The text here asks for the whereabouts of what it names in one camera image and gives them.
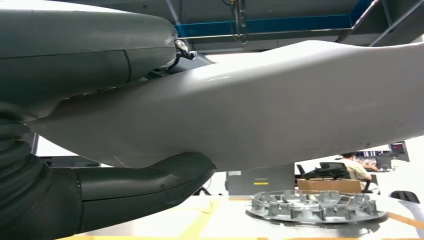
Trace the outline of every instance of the man sitting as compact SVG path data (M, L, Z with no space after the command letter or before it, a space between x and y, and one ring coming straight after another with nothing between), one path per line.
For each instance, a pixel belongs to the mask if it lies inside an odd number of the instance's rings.
M341 155L343 158L339 161L343 162L344 165L346 165L347 171L349 172L350 179L353 180L359 180L361 189L364 190L366 183L362 180L369 180L371 181L372 177L367 170L365 170L364 166L360 164L359 162L356 162L355 159L355 152L349 152L344 153ZM368 190L372 191L373 193L377 194L379 192L379 187L377 184L371 182L369 184Z

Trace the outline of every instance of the computer monitor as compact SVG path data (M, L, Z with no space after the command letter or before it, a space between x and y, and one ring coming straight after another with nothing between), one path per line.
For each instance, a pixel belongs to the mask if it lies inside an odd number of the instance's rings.
M370 165L378 168L376 157L356 157L355 161L360 164Z

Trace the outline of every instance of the cardboard box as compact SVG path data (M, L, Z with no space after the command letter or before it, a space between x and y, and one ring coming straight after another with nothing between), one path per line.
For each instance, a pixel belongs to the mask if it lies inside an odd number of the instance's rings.
M298 179L299 190L325 191L334 190L340 193L361 193L361 183L352 179Z

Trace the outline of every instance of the hangar ceiling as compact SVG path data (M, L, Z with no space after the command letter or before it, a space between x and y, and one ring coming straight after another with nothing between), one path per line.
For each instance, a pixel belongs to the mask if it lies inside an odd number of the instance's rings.
M165 18L180 24L180 38L201 53L264 51L305 40L391 46L424 33L424 0L245 0L246 44L231 36L230 0L61 1Z

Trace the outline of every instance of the workbench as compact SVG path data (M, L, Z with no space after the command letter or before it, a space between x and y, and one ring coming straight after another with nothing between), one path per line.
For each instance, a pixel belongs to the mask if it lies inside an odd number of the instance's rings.
M246 213L248 196L191 196L181 205L66 240L282 240L424 238L421 204L373 195L379 220L343 224L267 221Z

